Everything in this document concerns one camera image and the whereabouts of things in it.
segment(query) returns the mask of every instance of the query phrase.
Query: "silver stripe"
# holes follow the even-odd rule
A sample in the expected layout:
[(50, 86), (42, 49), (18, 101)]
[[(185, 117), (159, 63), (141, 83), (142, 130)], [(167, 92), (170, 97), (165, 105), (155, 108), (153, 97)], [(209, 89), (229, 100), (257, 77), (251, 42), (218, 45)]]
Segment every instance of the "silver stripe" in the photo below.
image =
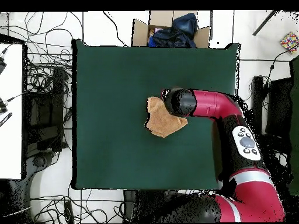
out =
[(222, 195), (220, 195), (220, 196), (222, 198), (224, 198), (229, 203), (229, 205), (231, 206), (232, 211), (233, 211), (234, 216), (235, 216), (235, 222), (241, 222), (240, 213), (239, 213), (239, 210), (236, 208), (236, 206), (230, 200), (228, 200), (227, 198), (223, 197)]
[(230, 181), (235, 178), (237, 185), (242, 183), (251, 182), (251, 181), (260, 181), (266, 182), (273, 185), (273, 182), (270, 179), (270, 176), (262, 171), (244, 171), (242, 173), (238, 173), (235, 176), (230, 178)]

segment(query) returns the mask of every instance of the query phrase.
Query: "box flap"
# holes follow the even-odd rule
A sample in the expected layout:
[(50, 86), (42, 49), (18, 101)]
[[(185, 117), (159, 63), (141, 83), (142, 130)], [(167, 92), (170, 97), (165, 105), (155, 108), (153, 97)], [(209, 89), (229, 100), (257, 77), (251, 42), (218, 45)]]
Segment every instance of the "box flap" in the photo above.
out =
[(174, 13), (173, 13), (173, 19), (176, 19), (178, 17), (181, 17), (181, 16), (184, 16), (184, 15), (187, 15), (189, 13), (194, 13), (195, 16), (197, 17), (197, 10), (175, 10)]
[(208, 48), (209, 37), (210, 27), (203, 27), (195, 33), (193, 41), (197, 48)]
[(151, 10), (149, 25), (171, 27), (173, 10)]
[(148, 37), (148, 25), (137, 19), (134, 19), (131, 46), (147, 46), (147, 37)]

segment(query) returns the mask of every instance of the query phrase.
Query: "green mat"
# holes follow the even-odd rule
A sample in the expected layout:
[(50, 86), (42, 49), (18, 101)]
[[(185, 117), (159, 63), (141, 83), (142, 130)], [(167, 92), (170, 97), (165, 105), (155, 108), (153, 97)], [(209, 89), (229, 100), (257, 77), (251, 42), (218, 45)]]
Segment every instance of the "green mat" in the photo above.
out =
[(211, 121), (161, 138), (145, 129), (147, 98), (180, 86), (235, 93), (238, 44), (199, 48), (88, 47), (77, 53), (77, 170), (82, 188), (212, 189)]
[(291, 194), (299, 195), (299, 56), (290, 62), (290, 71), (294, 82), (294, 86), (290, 93), (293, 104), (290, 130), (292, 145), (290, 163), (294, 179), (289, 186), (289, 190)]

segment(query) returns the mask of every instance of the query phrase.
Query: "blue cloth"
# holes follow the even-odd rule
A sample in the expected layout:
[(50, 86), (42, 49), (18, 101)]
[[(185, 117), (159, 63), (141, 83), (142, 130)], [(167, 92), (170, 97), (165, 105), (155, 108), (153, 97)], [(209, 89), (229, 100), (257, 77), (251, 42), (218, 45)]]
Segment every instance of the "blue cloth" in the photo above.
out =
[(149, 46), (149, 47), (156, 47), (156, 46), (157, 46), (157, 44), (156, 44), (156, 42), (154, 41), (154, 39), (152, 38), (152, 36), (149, 38), (148, 46)]

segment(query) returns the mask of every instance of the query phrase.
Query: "white tile floor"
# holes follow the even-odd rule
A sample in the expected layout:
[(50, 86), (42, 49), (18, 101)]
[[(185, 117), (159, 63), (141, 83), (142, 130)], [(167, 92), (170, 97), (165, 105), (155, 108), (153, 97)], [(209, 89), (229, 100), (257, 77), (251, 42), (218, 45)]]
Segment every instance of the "white tile floor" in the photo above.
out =
[[(290, 12), (280, 12), (278, 15), (272, 17), (272, 19), (264, 26), (264, 28), (256, 35), (252, 33), (262, 23), (265, 17), (270, 13), (270, 10), (214, 10), (213, 11), (213, 39), (210, 40), (211, 48), (224, 48), (227, 44), (241, 43), (240, 53), (240, 72), (239, 72), (239, 95), (243, 99), (247, 99), (249, 94), (249, 84), (254, 76), (269, 74), (270, 65), (276, 55), (284, 51), (284, 48), (280, 45), (279, 41), (290, 31), (293, 31), (299, 35), (299, 22), (298, 14)], [(18, 27), (26, 28), (24, 19), (27, 13), (11, 13), (10, 14), (10, 31), (9, 35), (27, 39), (27, 32)], [(36, 13), (32, 18), (33, 13), (28, 14), (27, 20), (30, 20), (28, 29), (32, 33), (36, 33), (39, 30), (40, 22), (43, 16), (43, 22), (40, 28), (40, 35), (32, 36), (32, 40), (38, 43), (51, 44), (48, 46), (49, 53), (60, 53), (62, 49), (71, 53), (71, 39), (82, 39), (89, 46), (102, 46), (102, 45), (116, 45), (122, 46), (122, 43), (118, 41), (116, 37), (116, 29), (112, 22), (102, 12), (45, 12), (42, 15), (41, 12)], [(110, 12), (110, 15), (115, 21), (119, 37), (125, 44), (130, 46), (131, 44), (131, 32), (133, 19), (139, 19), (143, 22), (148, 22), (148, 11), (134, 11), (134, 12)], [(44, 32), (49, 29), (60, 25), (65, 19), (63, 25), (59, 26), (60, 29), (65, 30), (52, 31), (47, 35)], [(84, 37), (80, 21), (84, 19)], [(199, 27), (208, 26), (210, 23), (210, 11), (199, 11), (198, 15)], [(7, 20), (3, 15), (0, 15), (0, 33), (7, 34)], [(44, 44), (39, 46), (46, 50)], [(42, 53), (42, 50), (33, 45), (28, 44), (30, 53)], [(297, 54), (291, 55), (286, 53), (279, 57), (279, 62), (275, 63), (275, 69), (272, 71), (271, 80), (286, 78), (290, 76), (290, 70), (288, 62)], [(30, 55), (29, 58), (34, 58), (34, 62), (39, 62), (39, 56)], [(71, 100), (67, 102), (67, 106), (71, 106)], [(263, 119), (263, 129), (265, 129), (265, 120)], [(72, 121), (70, 120), (66, 128), (72, 127)], [(72, 147), (72, 135), (71, 130), (65, 131), (65, 136), (70, 147)], [(53, 196), (53, 195), (67, 195), (69, 182), (72, 177), (72, 156), (69, 149), (64, 149), (59, 161), (37, 174), (32, 183), (31, 198)], [(90, 190), (82, 191), (83, 206), (86, 204), (86, 200), (89, 197)], [(80, 203), (80, 191), (74, 191), (70, 189), (70, 196), (73, 200), (78, 200)], [(107, 202), (100, 200), (123, 200), (123, 192), (121, 190), (92, 190), (88, 202), (88, 208), (102, 209), (107, 213), (108, 219), (114, 215), (113, 207), (119, 206), (120, 202)], [(32, 215), (37, 214), (42, 207), (46, 206), (49, 200), (32, 201)], [(73, 205), (74, 215), (80, 213), (80, 208)], [(95, 218), (99, 222), (105, 220), (104, 214), (100, 212), (94, 213)], [(47, 220), (46, 215), (42, 215), (40, 219)], [(83, 223), (95, 222), (90, 216), (82, 221)], [(119, 223), (121, 219), (119, 217), (114, 218), (111, 222)]]

